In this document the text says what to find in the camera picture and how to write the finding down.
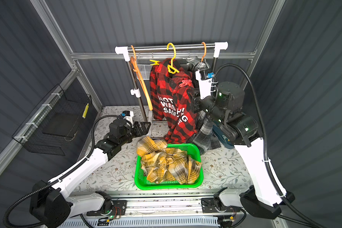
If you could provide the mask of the red clothespin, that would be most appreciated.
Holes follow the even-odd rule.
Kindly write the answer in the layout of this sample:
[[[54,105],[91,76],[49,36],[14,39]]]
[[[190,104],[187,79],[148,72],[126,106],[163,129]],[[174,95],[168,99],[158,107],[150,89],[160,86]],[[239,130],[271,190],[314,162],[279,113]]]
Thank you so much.
[[[185,87],[185,86],[193,86],[192,80],[191,79],[182,80],[181,83],[179,84],[179,87]]]

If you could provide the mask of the red black plaid shirt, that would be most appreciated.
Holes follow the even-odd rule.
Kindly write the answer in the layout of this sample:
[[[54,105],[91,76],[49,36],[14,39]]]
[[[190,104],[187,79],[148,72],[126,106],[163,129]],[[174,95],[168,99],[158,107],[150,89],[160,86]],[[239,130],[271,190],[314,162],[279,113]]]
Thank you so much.
[[[192,80],[192,72],[186,71],[178,61],[174,60],[173,64],[179,73],[170,74],[167,68],[170,60],[165,59],[158,66],[152,67],[150,98],[154,118],[167,120],[169,130],[164,139],[168,143],[181,144],[197,133],[195,123],[197,114],[192,112],[191,107],[194,85],[179,87],[182,80]]]

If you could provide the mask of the yellow plaid long-sleeve shirt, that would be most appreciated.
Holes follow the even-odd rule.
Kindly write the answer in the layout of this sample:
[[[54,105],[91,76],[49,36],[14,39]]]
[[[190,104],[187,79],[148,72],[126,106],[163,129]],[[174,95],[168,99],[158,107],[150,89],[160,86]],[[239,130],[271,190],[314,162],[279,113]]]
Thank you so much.
[[[141,159],[141,170],[151,183],[177,181],[179,184],[194,184],[200,176],[202,163],[186,151],[168,147],[165,140],[143,137],[137,142],[136,152]]]

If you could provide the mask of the yellow plastic hanger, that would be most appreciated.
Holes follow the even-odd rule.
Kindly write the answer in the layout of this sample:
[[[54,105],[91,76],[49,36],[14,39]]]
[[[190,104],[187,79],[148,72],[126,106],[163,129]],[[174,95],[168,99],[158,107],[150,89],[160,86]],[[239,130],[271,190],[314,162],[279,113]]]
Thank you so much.
[[[168,64],[167,68],[170,74],[176,74],[176,73],[179,73],[179,70],[174,66],[173,63],[174,63],[174,60],[176,59],[177,52],[176,52],[176,48],[174,44],[172,43],[167,44],[166,50],[169,50],[170,47],[172,47],[173,49],[173,57],[171,58],[170,63]]]

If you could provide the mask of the small yellow clothespin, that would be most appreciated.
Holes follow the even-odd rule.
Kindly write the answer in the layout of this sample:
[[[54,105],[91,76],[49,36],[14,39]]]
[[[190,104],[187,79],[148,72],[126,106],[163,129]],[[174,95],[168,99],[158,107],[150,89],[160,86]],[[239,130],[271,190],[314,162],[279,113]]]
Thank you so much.
[[[151,62],[151,64],[150,64],[151,66],[158,66],[160,64],[160,61],[158,61],[158,60],[150,59],[149,61]]]

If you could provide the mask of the orange plastic hanger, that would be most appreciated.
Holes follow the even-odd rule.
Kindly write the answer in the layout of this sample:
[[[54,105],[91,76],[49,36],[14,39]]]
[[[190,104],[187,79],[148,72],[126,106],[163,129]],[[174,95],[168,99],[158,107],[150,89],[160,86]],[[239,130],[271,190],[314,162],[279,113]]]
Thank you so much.
[[[133,51],[133,54],[134,54],[133,57],[130,57],[130,61],[131,61],[131,64],[133,66],[133,71],[136,73],[137,79],[140,82],[141,88],[142,88],[142,90],[144,92],[144,95],[146,97],[146,100],[147,100],[148,107],[149,107],[150,111],[152,111],[153,110],[153,105],[152,105],[152,102],[151,102],[151,99],[150,99],[147,87],[145,85],[144,79],[142,77],[141,71],[140,71],[140,69],[138,67],[138,64],[137,64],[137,61],[136,61],[136,52],[135,52],[135,49],[134,49],[133,45],[131,45],[131,48],[132,48],[132,51]]]

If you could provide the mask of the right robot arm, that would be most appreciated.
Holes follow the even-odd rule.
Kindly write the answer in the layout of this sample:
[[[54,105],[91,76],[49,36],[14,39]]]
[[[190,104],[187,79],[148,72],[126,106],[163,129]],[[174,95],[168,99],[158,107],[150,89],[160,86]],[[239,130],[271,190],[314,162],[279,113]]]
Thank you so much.
[[[267,133],[258,101],[255,107],[258,119],[244,114],[242,106],[245,91],[236,83],[216,82],[220,68],[195,72],[199,91],[193,96],[194,112],[203,111],[220,129],[242,157],[250,174],[252,185],[239,192],[223,189],[214,195],[217,210],[240,208],[256,218],[282,218],[311,228],[321,225],[297,210],[292,202],[295,196],[280,183],[268,156]]]

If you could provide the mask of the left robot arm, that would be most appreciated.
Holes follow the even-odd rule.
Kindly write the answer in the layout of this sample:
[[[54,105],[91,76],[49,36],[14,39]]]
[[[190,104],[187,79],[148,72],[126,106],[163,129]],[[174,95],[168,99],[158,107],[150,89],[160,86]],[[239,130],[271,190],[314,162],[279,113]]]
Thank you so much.
[[[124,144],[131,143],[134,138],[147,135],[151,122],[132,122],[132,115],[114,115],[115,120],[109,125],[109,133],[104,139],[95,142],[91,138],[90,152],[69,169],[49,181],[37,182],[30,193],[15,201],[3,216],[3,224],[7,228],[15,228],[10,222],[10,214],[22,202],[30,199],[29,212],[38,223],[28,224],[28,228],[45,225],[57,228],[68,218],[81,216],[89,211],[99,212],[102,216],[119,213],[112,197],[103,191],[89,195],[71,197],[73,190],[93,171],[105,165],[117,155]]]

